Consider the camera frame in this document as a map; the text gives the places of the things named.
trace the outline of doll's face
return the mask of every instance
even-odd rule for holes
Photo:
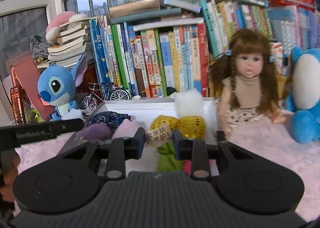
[[[236,57],[237,72],[246,78],[260,75],[262,68],[263,56],[261,53],[239,54]]]

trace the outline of finger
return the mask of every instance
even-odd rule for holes
[[[15,157],[13,158],[12,163],[13,163],[13,166],[14,166],[14,167],[18,167],[18,165],[20,164],[20,157],[19,157],[19,155],[15,156]]]
[[[12,190],[12,185],[6,185],[0,188],[2,198],[4,201],[13,202],[15,200]]]
[[[18,169],[16,167],[9,170],[9,172],[4,176],[3,181],[6,185],[13,184],[18,175]]]

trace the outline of miniature bicycle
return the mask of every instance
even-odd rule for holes
[[[103,100],[94,93],[95,91],[108,89],[107,100],[130,100],[130,94],[123,88],[123,86],[112,88],[114,84],[113,82],[108,84],[89,82],[89,84],[91,85],[91,87],[89,87],[89,89],[91,90],[90,94],[88,96],[85,96],[80,101],[80,109],[84,110],[85,115],[90,115],[98,107],[98,101],[95,97],[103,102]]]

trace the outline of navy blue patterned fabric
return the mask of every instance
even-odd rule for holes
[[[106,111],[94,115],[86,124],[86,126],[90,126],[94,123],[103,123],[109,127],[117,128],[124,119],[131,120],[131,116],[127,114],[118,114],[116,112]]]

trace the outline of beige turtleneck top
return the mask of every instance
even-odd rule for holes
[[[231,90],[231,77],[222,81],[226,88]],[[261,100],[261,84],[259,76],[246,78],[242,75],[236,76],[236,97],[238,98],[240,108],[247,109],[258,107]]]

